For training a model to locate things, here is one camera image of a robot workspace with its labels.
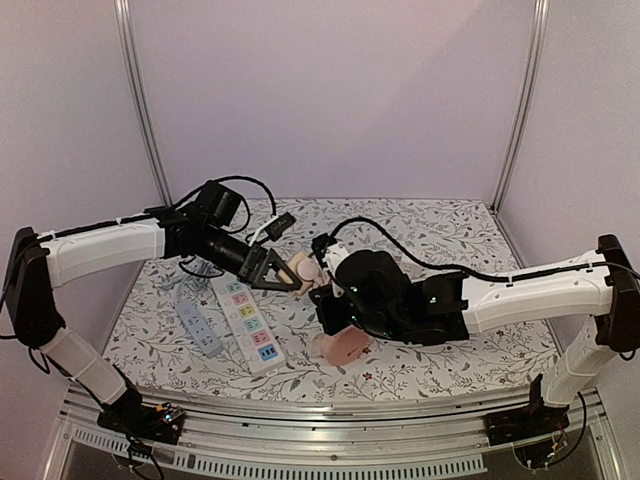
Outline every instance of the colored socket label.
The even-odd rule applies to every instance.
[[[229,293],[236,293],[242,290],[242,285],[240,285],[238,282],[233,282],[227,285],[227,289],[229,290]]]
[[[231,297],[233,299],[233,303],[236,305],[242,305],[243,303],[247,303],[249,301],[249,297],[247,297],[246,293],[238,293]]]
[[[244,321],[244,327],[247,329],[247,332],[254,332],[261,327],[260,320],[258,317],[248,318]]]
[[[245,305],[244,307],[240,307],[238,309],[242,318],[249,318],[252,315],[256,314],[256,311],[253,309],[251,305]]]
[[[259,332],[251,335],[251,340],[253,340],[254,345],[262,345],[263,343],[267,343],[269,341],[269,335],[264,330],[260,330]]]
[[[266,347],[259,348],[258,353],[260,354],[260,358],[262,358],[262,360],[265,362],[278,356],[276,347],[274,347],[273,344],[269,344]]]

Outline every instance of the table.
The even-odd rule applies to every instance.
[[[255,200],[250,207],[255,228],[268,218],[269,205]],[[463,263],[485,272],[517,268],[492,216],[479,201],[288,199],[280,200],[278,208],[297,219],[274,246],[285,259],[308,251],[313,237],[340,221],[362,215],[380,222],[410,250],[423,251],[431,262]],[[385,249],[400,258],[400,252],[367,225],[351,225],[340,237],[351,249]],[[198,305],[223,342],[219,356],[204,357],[182,326],[174,311],[176,288],[181,298]],[[144,265],[104,355],[145,387],[190,395],[334,404],[455,396],[525,385],[558,355],[546,323],[527,322],[436,347],[373,339],[358,361],[333,367],[309,356],[309,341],[321,328],[308,298],[260,291],[254,297],[287,355],[286,367],[274,375],[251,375],[209,282],[185,277],[176,259]]]

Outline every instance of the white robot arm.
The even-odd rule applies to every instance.
[[[369,223],[401,247],[369,219],[341,225],[357,221]],[[339,229],[314,239],[313,245],[332,280],[310,292],[325,333],[355,325],[383,339],[438,345],[517,322],[589,316],[557,364],[532,382],[527,407],[485,418],[492,444],[568,426],[566,412],[580,389],[609,360],[640,347],[638,274],[613,235],[600,237],[597,250],[578,257],[493,275],[459,265],[425,264],[414,257],[427,268],[454,272],[412,283],[387,252],[348,252],[335,239]]]
[[[85,275],[130,262],[197,255],[231,272],[253,288],[290,291],[300,280],[273,250],[249,245],[224,227],[243,198],[217,181],[198,189],[184,206],[158,207],[143,214],[63,232],[36,235],[31,228],[16,234],[4,284],[15,338],[39,350],[66,375],[77,380],[101,403],[102,426],[153,440],[175,443],[176,425],[158,423],[163,411],[142,406],[135,387],[78,334],[57,312],[52,291]],[[277,239],[293,223],[284,214],[270,222],[267,238]],[[289,283],[266,279],[284,269]]]

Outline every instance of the black cable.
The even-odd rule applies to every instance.
[[[196,193],[198,193],[203,188],[204,188],[204,184],[200,185],[199,187],[194,188],[189,193],[187,193],[184,197],[182,197],[180,200],[178,200],[176,203],[174,203],[171,207],[174,210],[177,210],[178,208],[180,208],[182,206],[183,203],[185,203],[187,200],[189,200],[191,197],[193,197]]]
[[[129,467],[131,468],[131,471],[138,477],[138,478],[142,478],[143,480],[164,480],[164,472],[162,471],[162,468],[160,467],[160,465],[158,464],[158,461],[156,460],[155,456],[153,455],[153,449],[148,446],[147,444],[145,444],[142,440],[140,440],[140,438],[138,438],[136,435],[132,434],[129,429],[127,427],[125,427],[122,422],[120,422],[120,420],[118,418],[116,418],[114,415],[112,415],[109,411],[107,411],[102,402],[100,401],[100,399],[98,397],[96,397],[94,395],[94,393],[89,390],[85,385],[83,385],[80,382],[77,382],[82,388],[84,388],[84,390],[89,394],[89,396],[93,399],[94,402],[96,402],[98,404],[98,406],[100,407],[100,409],[109,416],[109,418],[111,418],[111,420],[118,424],[118,426],[124,430],[125,432],[125,437],[126,439],[129,441],[129,448],[127,449],[127,454],[129,456]],[[136,449],[136,453],[140,453],[142,455],[146,455],[147,457],[149,457],[149,460],[151,460],[151,463],[153,464],[154,467],[156,467],[156,471],[158,472],[158,478],[157,479],[152,479],[150,477],[147,477],[145,475],[142,475],[140,472],[137,471],[137,468],[133,467],[133,445],[135,442],[135,449]]]
[[[104,222],[98,222],[92,225],[84,225],[82,227],[74,227],[74,228],[69,228],[67,230],[61,230],[59,232],[56,232],[55,235],[46,235],[44,237],[38,238],[38,242],[40,243],[49,242],[54,238],[68,237],[69,235],[77,235],[79,233],[91,232],[93,230],[98,230],[99,228],[115,227],[117,225],[126,225],[127,223],[135,223],[141,220],[149,220],[151,218],[154,218],[153,215],[141,214],[141,215],[134,215],[132,217],[121,218],[119,221],[105,220]]]
[[[240,233],[243,230],[245,230],[248,226],[249,226],[249,222],[251,221],[251,210],[249,209],[249,204],[247,203],[247,199],[244,198],[242,195],[240,195],[240,200],[242,201],[242,204],[244,205],[244,208],[247,211],[247,219],[244,221],[244,225],[242,225],[242,227],[236,229],[236,230],[224,230],[226,233],[228,233],[229,235],[233,235],[236,233]]]
[[[276,215],[276,199],[273,196],[273,193],[271,193],[271,190],[269,189],[269,187],[267,187],[263,182],[261,182],[257,178],[247,177],[245,175],[228,175],[226,177],[214,178],[211,181],[212,182],[216,182],[216,183],[223,183],[223,182],[228,182],[228,181],[231,181],[231,180],[242,180],[242,181],[245,181],[245,182],[253,183],[253,184],[258,185],[259,187],[261,187],[265,191],[267,196],[269,197],[269,203],[271,203],[271,214],[273,216]],[[172,206],[173,209],[177,210],[178,208],[180,208],[187,200],[189,200],[191,197],[193,197],[196,193],[200,192],[200,190],[202,190],[203,188],[204,188],[204,184],[200,185],[197,188],[194,188],[193,190],[191,190],[184,197],[182,197],[180,200],[178,200],[176,203],[173,204],[173,206]]]
[[[47,357],[45,357],[44,353],[40,352],[40,357],[42,358],[42,364],[40,364],[36,357],[33,356],[33,348],[29,347],[29,358],[31,362],[38,367],[42,373],[49,375],[51,373],[51,368],[49,368],[49,362],[47,362]]]
[[[578,449],[578,447],[580,446],[580,442],[584,438],[584,434],[587,431],[587,403],[584,401],[584,397],[582,396],[582,393],[580,393],[580,392],[578,392],[578,398],[580,398],[580,402],[582,403],[582,412],[583,412],[582,413],[582,428],[580,429],[580,434],[578,435],[578,438],[576,439],[576,442],[573,444],[571,449],[566,453],[566,455],[564,455],[562,458],[559,458],[558,460],[552,461],[549,464],[550,467],[552,467],[554,465],[557,465],[559,463],[562,463],[567,458],[569,458],[571,456],[571,454]]]
[[[624,353],[619,354],[620,358],[623,359],[625,362],[630,362],[631,360],[633,360],[636,356],[636,351],[633,350],[629,356],[627,357]]]
[[[223,182],[228,182],[230,180],[243,180],[245,182],[253,183],[261,187],[269,197],[269,203],[271,203],[271,215],[273,215],[274,217],[277,215],[276,199],[274,198],[273,193],[271,193],[271,190],[269,190],[269,187],[267,187],[263,182],[261,182],[256,178],[247,177],[245,175],[229,175],[227,177],[216,178],[213,181],[218,183],[223,183]]]
[[[344,227],[352,223],[366,223],[368,225],[371,225],[376,230],[378,230],[378,232],[380,232],[387,240],[389,240],[395,247],[397,247],[402,253],[404,253],[407,257],[409,257],[411,260],[413,260],[416,264],[420,265],[421,267],[428,268],[431,270],[458,270],[466,273],[470,277],[475,277],[479,280],[483,280],[486,282],[513,283],[521,280],[532,280],[534,278],[548,277],[550,275],[555,275],[557,273],[572,272],[576,270],[582,270],[585,268],[592,269],[594,267],[604,267],[604,266],[621,268],[623,270],[630,272],[637,279],[640,279],[640,273],[636,272],[635,270],[630,269],[629,267],[626,267],[624,265],[619,265],[611,262],[594,262],[594,263],[567,265],[563,267],[554,267],[554,268],[548,268],[545,270],[537,270],[534,272],[521,273],[518,275],[513,275],[512,277],[506,277],[506,276],[500,276],[500,275],[488,275],[486,273],[482,273],[477,270],[474,270],[473,268],[467,267],[465,265],[459,265],[456,263],[444,263],[444,264],[428,263],[420,260],[414,254],[412,254],[409,250],[407,250],[407,248],[404,245],[402,245],[400,242],[398,242],[398,240],[393,238],[393,236],[391,236],[391,234],[378,222],[366,217],[353,217],[353,218],[344,220],[343,222],[340,222],[329,234],[329,238],[335,239],[336,235],[338,234],[338,232],[340,232],[340,230],[342,230]]]
[[[180,267],[180,270],[182,270],[187,275],[191,275],[192,277],[197,277],[197,278],[204,278],[204,279],[207,279],[207,280],[211,279],[211,278],[218,278],[218,277],[221,277],[222,275],[224,275],[224,272],[222,272],[222,271],[220,271],[220,272],[218,272],[216,274],[211,274],[211,275],[192,272],[187,267],[185,267],[185,265],[191,263],[192,261],[193,260],[189,260],[188,262],[178,262],[178,267]]]

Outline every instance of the gray wall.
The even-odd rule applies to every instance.
[[[616,233],[640,268],[639,79],[638,2],[552,2],[503,215],[528,263],[575,255]],[[579,323],[556,322],[565,343]],[[638,360],[614,360],[597,380],[629,478],[640,478],[639,382]]]
[[[285,197],[490,200],[533,7],[132,2],[172,190],[245,173]]]
[[[157,204],[124,73],[111,0],[0,4],[0,269],[15,231],[62,229]],[[56,295],[100,346],[133,268]],[[11,325],[5,313],[0,332]],[[0,343],[0,477],[35,478],[66,390],[15,341]]]

